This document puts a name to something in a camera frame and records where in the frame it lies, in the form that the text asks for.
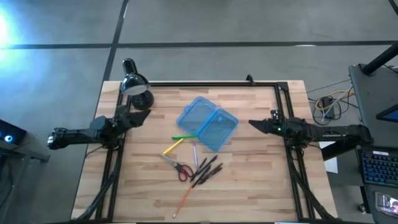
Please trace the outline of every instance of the wooden table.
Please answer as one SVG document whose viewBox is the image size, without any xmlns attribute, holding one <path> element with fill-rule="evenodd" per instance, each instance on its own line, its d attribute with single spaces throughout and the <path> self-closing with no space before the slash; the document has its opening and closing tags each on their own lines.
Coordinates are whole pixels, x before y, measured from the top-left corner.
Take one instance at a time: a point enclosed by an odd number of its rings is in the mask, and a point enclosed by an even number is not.
<svg viewBox="0 0 398 224">
<path fill-rule="evenodd" d="M 105 82 L 97 116 L 112 117 L 120 82 Z M 296 117 L 312 122 L 303 81 L 288 81 Z M 275 92 L 269 87 L 152 87 L 155 103 L 140 128 L 127 133 L 122 170 L 114 209 L 114 222 L 273 222 L 296 221 L 287 159 L 282 138 L 263 134 L 249 119 L 270 118 L 277 108 Z M 195 187 L 176 219 L 176 206 L 188 189 L 161 152 L 171 146 L 174 135 L 186 134 L 176 120 L 183 108 L 203 96 L 239 119 L 231 139 L 218 153 L 215 163 L 224 169 L 205 184 Z M 194 167 L 193 144 L 185 139 L 169 156 Z M 89 151 L 98 147 L 90 145 Z M 198 158 L 215 155 L 197 144 Z M 86 159 L 76 195 L 72 218 L 79 216 L 100 189 L 105 150 Z M 319 149 L 305 149 L 308 181 L 321 204 L 336 217 L 328 177 Z M 305 200 L 300 194 L 303 210 Z"/>
</svg>

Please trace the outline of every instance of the concrete floor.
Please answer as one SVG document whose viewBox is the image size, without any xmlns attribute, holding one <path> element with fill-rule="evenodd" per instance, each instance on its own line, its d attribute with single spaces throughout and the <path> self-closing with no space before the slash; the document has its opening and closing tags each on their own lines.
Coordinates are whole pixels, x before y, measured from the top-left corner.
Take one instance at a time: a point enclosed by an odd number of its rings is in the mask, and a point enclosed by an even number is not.
<svg viewBox="0 0 398 224">
<path fill-rule="evenodd" d="M 382 42 L 342 46 L 341 41 L 398 39 L 398 16 L 388 1 L 130 0 L 119 43 L 337 42 L 323 47 L 124 48 L 112 61 L 109 47 L 122 4 L 1 0 L 0 46 L 22 49 L 0 50 L 0 118 L 28 130 L 43 145 L 54 127 L 84 128 L 93 119 L 104 74 L 121 80 L 125 57 L 133 58 L 150 80 L 242 80 L 252 74 L 256 80 L 304 80 L 309 91 L 347 79 L 349 65 L 366 63 L 388 47 Z M 66 49 L 71 44 L 73 49 Z M 345 82 L 308 96 L 349 86 Z M 350 108 L 331 125 L 359 122 L 358 111 Z M 50 162 L 31 164 L 6 223 L 68 220 L 85 149 L 33 149 L 48 151 Z M 359 178 L 354 157 L 339 157 L 341 173 L 330 175 L 333 196 L 339 217 L 372 222 L 356 210 L 361 196 L 352 186 Z"/>
</svg>

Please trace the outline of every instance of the black desk lamp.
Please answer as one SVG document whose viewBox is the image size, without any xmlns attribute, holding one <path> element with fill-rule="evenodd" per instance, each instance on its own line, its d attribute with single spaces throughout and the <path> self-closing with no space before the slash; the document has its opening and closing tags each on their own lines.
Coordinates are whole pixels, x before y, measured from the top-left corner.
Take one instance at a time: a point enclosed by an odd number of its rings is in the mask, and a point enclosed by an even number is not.
<svg viewBox="0 0 398 224">
<path fill-rule="evenodd" d="M 132 96 L 131 104 L 135 109 L 146 110 L 154 104 L 154 96 L 148 90 L 148 80 L 138 73 L 133 59 L 126 58 L 122 62 L 126 76 L 122 82 L 122 93 Z"/>
</svg>

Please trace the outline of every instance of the plastic lid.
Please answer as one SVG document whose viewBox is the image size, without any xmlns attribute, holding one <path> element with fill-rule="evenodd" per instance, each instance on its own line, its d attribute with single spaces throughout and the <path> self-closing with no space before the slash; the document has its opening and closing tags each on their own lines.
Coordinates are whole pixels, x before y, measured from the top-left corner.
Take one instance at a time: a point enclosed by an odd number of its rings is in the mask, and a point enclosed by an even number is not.
<svg viewBox="0 0 398 224">
<path fill-rule="evenodd" d="M 215 112 L 216 105 L 199 96 L 184 108 L 184 112 L 177 119 L 177 124 L 190 134 L 198 134 L 202 126 Z"/>
<path fill-rule="evenodd" d="M 238 123 L 239 120 L 233 115 L 223 109 L 218 109 L 200 130 L 198 139 L 211 150 L 218 152 L 232 135 Z"/>
</svg>

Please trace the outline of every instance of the lamp shade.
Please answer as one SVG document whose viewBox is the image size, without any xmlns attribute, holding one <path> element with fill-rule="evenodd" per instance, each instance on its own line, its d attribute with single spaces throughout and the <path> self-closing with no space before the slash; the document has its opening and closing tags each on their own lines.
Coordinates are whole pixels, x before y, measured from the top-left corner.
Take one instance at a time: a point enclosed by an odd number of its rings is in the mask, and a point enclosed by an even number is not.
<svg viewBox="0 0 398 224">
<path fill-rule="evenodd" d="M 126 76 L 122 82 L 121 91 L 125 95 L 140 95 L 149 88 L 148 80 L 138 73 L 136 64 L 131 58 L 126 58 L 122 62 Z"/>
</svg>

